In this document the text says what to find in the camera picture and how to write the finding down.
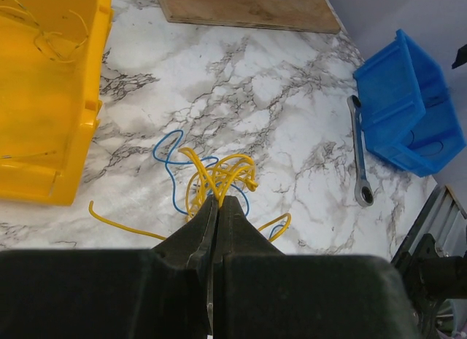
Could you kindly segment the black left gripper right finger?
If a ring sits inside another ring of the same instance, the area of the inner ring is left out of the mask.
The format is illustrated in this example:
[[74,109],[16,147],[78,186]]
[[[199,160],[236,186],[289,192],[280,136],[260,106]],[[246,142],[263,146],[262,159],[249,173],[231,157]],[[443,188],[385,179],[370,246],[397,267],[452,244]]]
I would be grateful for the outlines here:
[[213,259],[216,338],[417,338],[401,277],[371,255],[287,255],[239,201],[218,214]]

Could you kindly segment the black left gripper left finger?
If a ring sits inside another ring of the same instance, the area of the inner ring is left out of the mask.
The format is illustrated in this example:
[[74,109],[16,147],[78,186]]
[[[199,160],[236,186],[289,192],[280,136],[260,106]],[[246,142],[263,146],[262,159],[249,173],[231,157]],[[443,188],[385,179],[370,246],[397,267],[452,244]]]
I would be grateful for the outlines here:
[[151,249],[1,253],[3,338],[206,338],[218,203]]

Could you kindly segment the blue plastic bin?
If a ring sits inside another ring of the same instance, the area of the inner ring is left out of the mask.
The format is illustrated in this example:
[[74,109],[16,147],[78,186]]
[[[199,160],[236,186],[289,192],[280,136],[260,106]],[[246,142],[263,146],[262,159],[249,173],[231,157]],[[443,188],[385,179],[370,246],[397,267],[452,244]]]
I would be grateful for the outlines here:
[[424,177],[466,147],[441,67],[403,30],[354,78],[366,149],[379,159]]

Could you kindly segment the yellow plastic bin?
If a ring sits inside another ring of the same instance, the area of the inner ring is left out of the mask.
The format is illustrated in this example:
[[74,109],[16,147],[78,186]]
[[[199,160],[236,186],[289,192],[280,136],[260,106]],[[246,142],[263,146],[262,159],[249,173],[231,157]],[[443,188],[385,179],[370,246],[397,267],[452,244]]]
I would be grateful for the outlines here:
[[73,202],[99,125],[111,0],[1,0],[1,196]]

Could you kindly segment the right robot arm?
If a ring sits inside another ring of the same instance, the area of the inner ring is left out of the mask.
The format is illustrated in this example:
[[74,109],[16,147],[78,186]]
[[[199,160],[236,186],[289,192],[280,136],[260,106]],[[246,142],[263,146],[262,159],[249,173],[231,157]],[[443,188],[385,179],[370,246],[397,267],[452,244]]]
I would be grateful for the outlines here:
[[458,49],[457,55],[454,62],[452,63],[452,69],[456,69],[467,63],[467,44],[463,45]]

